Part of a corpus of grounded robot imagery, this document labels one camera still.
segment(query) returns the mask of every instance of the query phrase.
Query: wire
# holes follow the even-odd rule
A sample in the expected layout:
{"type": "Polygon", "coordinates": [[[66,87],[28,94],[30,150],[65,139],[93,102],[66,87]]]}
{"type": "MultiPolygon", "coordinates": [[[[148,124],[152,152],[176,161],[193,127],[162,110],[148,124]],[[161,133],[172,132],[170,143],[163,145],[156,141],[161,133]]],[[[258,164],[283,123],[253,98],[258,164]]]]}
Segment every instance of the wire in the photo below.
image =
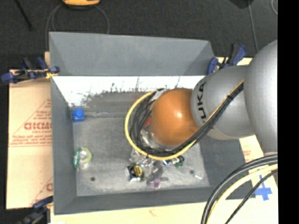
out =
{"type": "Polygon", "coordinates": [[[271,8],[272,8],[273,12],[278,16],[278,12],[275,10],[273,2],[274,2],[274,0],[271,0],[271,8]]]}
{"type": "Polygon", "coordinates": [[[228,220],[225,222],[225,224],[228,224],[231,219],[238,213],[238,211],[241,209],[241,207],[248,201],[250,196],[257,190],[257,188],[264,182],[266,181],[269,177],[271,177],[273,174],[277,172],[278,169],[273,170],[272,172],[268,173],[265,177],[263,177],[251,190],[250,192],[244,197],[242,202],[238,205],[238,207],[234,210],[232,215],[228,218],[228,220]]]}
{"type": "Polygon", "coordinates": [[[110,32],[110,22],[109,22],[109,19],[108,19],[106,13],[101,8],[99,8],[98,6],[95,6],[95,8],[103,13],[103,15],[106,19],[106,22],[107,22],[107,32],[106,32],[106,34],[109,34],[109,32],[110,32]]]}
{"type": "Polygon", "coordinates": [[[131,117],[131,114],[133,110],[143,101],[148,102],[148,97],[152,97],[156,91],[151,91],[146,93],[145,95],[141,96],[139,99],[135,101],[135,103],[131,106],[129,109],[126,119],[125,119],[125,135],[130,143],[130,145],[139,153],[150,157],[155,160],[169,160],[176,158],[180,155],[182,155],[184,152],[186,152],[189,148],[191,148],[194,144],[196,144],[202,137],[204,137],[210,129],[213,127],[213,125],[216,123],[218,118],[222,115],[223,111],[226,109],[226,107],[229,105],[229,103],[236,97],[237,94],[239,94],[243,90],[243,81],[242,80],[228,95],[227,97],[218,105],[218,107],[214,110],[214,112],[208,117],[206,122],[203,124],[203,126],[188,140],[186,140],[183,144],[179,145],[177,148],[173,150],[156,150],[150,147],[142,147],[142,141],[140,139],[140,130],[144,124],[144,122],[147,120],[147,117],[142,118],[141,125],[136,129],[134,127],[136,125],[137,115],[141,115],[142,112],[140,111],[140,107],[143,107],[144,103],[139,106],[137,109],[137,112],[135,113],[135,116],[133,118],[133,124],[131,126],[131,129],[129,131],[128,129],[128,123],[131,117]]]}
{"type": "Polygon", "coordinates": [[[243,164],[236,170],[234,170],[231,174],[229,174],[213,191],[211,196],[209,197],[206,206],[204,208],[202,218],[201,218],[201,224],[206,224],[207,218],[209,216],[209,213],[212,209],[213,204],[215,203],[218,195],[222,192],[224,187],[230,182],[236,180],[237,176],[247,172],[249,170],[252,170],[254,168],[260,168],[264,165],[272,165],[276,164],[278,161],[278,155],[268,155],[265,157],[258,158],[256,160],[250,161],[248,163],[243,164]]]}
{"type": "Polygon", "coordinates": [[[248,4],[249,15],[250,15],[250,22],[251,22],[251,27],[252,27],[254,45],[256,47],[256,52],[258,52],[259,50],[258,50],[257,39],[256,39],[256,31],[255,31],[255,28],[254,28],[254,23],[253,23],[253,18],[252,18],[250,0],[247,0],[247,4],[248,4]]]}
{"type": "Polygon", "coordinates": [[[186,148],[184,148],[183,150],[181,150],[180,152],[178,152],[177,154],[173,154],[173,155],[169,155],[169,156],[165,156],[165,157],[158,157],[158,156],[154,156],[152,154],[148,154],[147,152],[141,150],[131,139],[130,137],[130,134],[129,134],[129,130],[128,130],[128,123],[129,123],[129,120],[130,120],[130,116],[133,112],[133,110],[135,109],[135,107],[142,101],[144,100],[146,97],[152,95],[153,93],[155,93],[156,91],[151,91],[151,92],[148,92],[146,93],[145,95],[141,96],[139,99],[137,99],[135,101],[135,103],[130,107],[127,115],[126,115],[126,118],[125,118],[125,135],[126,135],[126,138],[128,140],[128,142],[130,143],[130,145],[137,151],[139,152],[140,154],[143,154],[149,158],[152,158],[154,160],[159,160],[159,161],[163,161],[163,160],[170,160],[170,159],[173,159],[173,158],[176,158],[180,155],[182,155],[185,151],[187,151],[189,148],[192,147],[192,145],[195,143],[195,141],[193,141],[192,143],[190,143],[186,148]]]}
{"type": "Polygon", "coordinates": [[[57,5],[52,12],[50,13],[50,15],[48,16],[47,22],[46,22],[46,29],[45,29],[45,48],[46,51],[49,50],[49,23],[51,20],[51,17],[54,13],[56,13],[56,11],[63,5],[63,3],[57,5]]]}
{"type": "Polygon", "coordinates": [[[218,201],[213,205],[210,215],[208,216],[206,224],[209,224],[212,220],[212,217],[214,216],[215,211],[219,207],[220,203],[222,203],[231,193],[233,193],[238,187],[240,187],[245,182],[251,180],[254,177],[257,177],[261,174],[264,174],[265,172],[273,171],[278,168],[277,164],[265,167],[263,169],[257,170],[251,174],[248,174],[247,176],[244,176],[243,178],[236,181],[233,185],[231,185],[218,199],[218,201]]]}
{"type": "MultiPolygon", "coordinates": [[[[63,3],[57,5],[52,10],[52,12],[50,13],[50,15],[48,16],[47,23],[46,23],[46,29],[45,29],[45,48],[46,48],[46,51],[49,50],[49,26],[50,26],[50,21],[51,21],[51,26],[52,26],[53,31],[56,31],[56,28],[55,28],[55,25],[54,25],[55,14],[61,8],[62,5],[63,5],[63,3]]],[[[102,12],[102,14],[104,15],[104,17],[106,19],[106,22],[107,22],[107,31],[106,31],[106,34],[109,34],[109,32],[110,32],[110,22],[109,22],[109,19],[108,19],[106,13],[101,8],[99,8],[98,6],[94,6],[94,7],[96,9],[98,9],[100,12],[102,12]]]]}

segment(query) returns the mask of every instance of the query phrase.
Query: yellow cable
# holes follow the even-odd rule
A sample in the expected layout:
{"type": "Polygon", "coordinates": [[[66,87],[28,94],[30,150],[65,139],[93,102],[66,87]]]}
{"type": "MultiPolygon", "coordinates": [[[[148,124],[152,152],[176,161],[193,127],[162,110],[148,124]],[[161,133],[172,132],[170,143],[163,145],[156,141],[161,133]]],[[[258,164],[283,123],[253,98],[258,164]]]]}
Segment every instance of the yellow cable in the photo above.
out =
{"type": "Polygon", "coordinates": [[[129,134],[129,130],[128,130],[128,124],[129,124],[129,120],[130,120],[130,116],[133,112],[133,110],[135,109],[135,107],[142,101],[144,100],[147,96],[150,96],[151,94],[153,94],[156,91],[151,91],[146,93],[145,95],[141,96],[139,99],[137,99],[135,101],[135,103],[131,106],[131,108],[129,109],[126,119],[125,119],[125,135],[127,140],[129,141],[130,145],[140,154],[145,155],[151,159],[154,160],[159,160],[159,161],[163,161],[163,160],[170,160],[176,157],[179,157],[180,155],[182,155],[184,152],[186,152],[189,148],[192,147],[192,145],[196,142],[196,140],[192,141],[188,146],[186,146],[185,148],[183,148],[182,150],[180,150],[179,152],[177,152],[176,154],[172,154],[169,156],[165,156],[165,157],[158,157],[158,156],[154,156],[152,154],[148,154],[147,152],[143,151],[142,149],[140,149],[131,139],[130,134],[129,134]]]}
{"type": "Polygon", "coordinates": [[[240,187],[245,182],[249,181],[250,179],[257,177],[263,173],[273,171],[278,168],[277,164],[265,167],[263,169],[257,170],[251,174],[248,174],[247,176],[244,176],[243,178],[236,181],[233,185],[231,185],[221,196],[220,198],[214,203],[213,207],[211,208],[210,215],[208,216],[208,219],[206,221],[206,224],[209,224],[212,220],[212,217],[214,216],[215,210],[219,207],[220,203],[222,203],[233,191],[235,191],[238,187],[240,187]]]}
{"type": "MultiPolygon", "coordinates": [[[[231,90],[231,92],[228,94],[229,96],[239,87],[239,85],[241,85],[244,82],[244,79],[237,85],[235,86],[235,88],[233,88],[231,90]]],[[[133,110],[135,109],[135,107],[142,101],[144,100],[146,97],[150,96],[151,94],[153,94],[156,91],[150,91],[146,94],[144,94],[143,96],[141,96],[139,99],[137,99],[135,101],[135,103],[131,106],[131,108],[129,109],[126,119],[125,119],[125,135],[126,138],[128,140],[128,142],[130,143],[130,145],[140,154],[145,155],[149,158],[155,159],[155,160],[159,160],[159,161],[163,161],[163,160],[170,160],[176,157],[179,157],[180,155],[182,155],[184,152],[186,152],[189,148],[191,148],[193,146],[193,144],[196,142],[196,140],[192,141],[189,145],[187,145],[185,148],[183,148],[182,150],[180,150],[179,152],[177,152],[176,154],[173,155],[169,155],[169,156],[165,156],[165,157],[158,157],[158,156],[154,156],[152,154],[148,154],[147,152],[143,151],[142,149],[140,149],[131,139],[130,134],[129,134],[129,130],[128,130],[128,124],[129,124],[129,120],[130,120],[130,116],[133,112],[133,110]]],[[[213,115],[219,110],[219,108],[222,106],[222,104],[226,101],[226,98],[218,105],[218,107],[214,110],[214,112],[208,117],[208,119],[205,121],[208,122],[209,119],[211,119],[211,117],[213,117],[213,115]]]]}

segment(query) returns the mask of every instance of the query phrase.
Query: gray bin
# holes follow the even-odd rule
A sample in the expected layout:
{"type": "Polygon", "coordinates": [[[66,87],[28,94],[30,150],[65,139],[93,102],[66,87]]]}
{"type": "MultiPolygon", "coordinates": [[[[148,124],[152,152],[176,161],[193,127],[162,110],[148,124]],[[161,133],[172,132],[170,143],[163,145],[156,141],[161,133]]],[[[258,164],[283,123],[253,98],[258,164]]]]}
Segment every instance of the gray bin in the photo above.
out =
{"type": "MultiPolygon", "coordinates": [[[[125,180],[125,168],[131,147],[124,137],[123,121],[142,91],[108,91],[105,96],[89,96],[92,99],[84,106],[85,112],[106,115],[91,115],[84,122],[73,123],[71,111],[78,105],[68,100],[61,80],[71,77],[74,81],[80,77],[88,83],[90,76],[188,79],[205,75],[213,56],[208,41],[51,32],[51,66],[59,66],[61,70],[51,81],[54,212],[65,214],[206,201],[219,182],[244,163],[239,141],[205,137],[186,152],[188,158],[182,169],[166,170],[170,181],[159,190],[149,189],[142,182],[130,184],[125,180]],[[88,146],[94,157],[89,169],[77,172],[72,158],[79,143],[88,146]],[[194,174],[204,177],[203,180],[194,174]]],[[[78,81],[69,93],[80,86],[78,81]]],[[[244,185],[235,197],[242,197],[249,188],[249,183],[244,185]]]]}

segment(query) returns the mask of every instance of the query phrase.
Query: blue block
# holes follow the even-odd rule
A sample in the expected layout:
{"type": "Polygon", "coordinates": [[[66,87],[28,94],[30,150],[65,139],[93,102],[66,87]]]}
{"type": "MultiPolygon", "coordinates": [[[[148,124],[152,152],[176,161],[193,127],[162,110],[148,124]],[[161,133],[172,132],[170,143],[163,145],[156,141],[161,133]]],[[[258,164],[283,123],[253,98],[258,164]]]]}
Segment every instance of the blue block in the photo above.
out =
{"type": "Polygon", "coordinates": [[[73,110],[72,117],[74,122],[83,121],[85,119],[84,111],[80,108],[75,109],[73,110]]]}

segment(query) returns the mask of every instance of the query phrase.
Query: cardboard sheet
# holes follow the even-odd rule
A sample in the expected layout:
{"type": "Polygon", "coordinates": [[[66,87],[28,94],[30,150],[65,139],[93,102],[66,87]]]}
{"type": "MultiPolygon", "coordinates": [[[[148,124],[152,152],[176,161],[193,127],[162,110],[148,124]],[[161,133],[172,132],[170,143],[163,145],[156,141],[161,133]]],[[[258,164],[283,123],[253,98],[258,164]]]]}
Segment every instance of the cardboard sheet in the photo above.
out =
{"type": "Polygon", "coordinates": [[[7,209],[53,194],[50,80],[9,87],[7,209]]]}

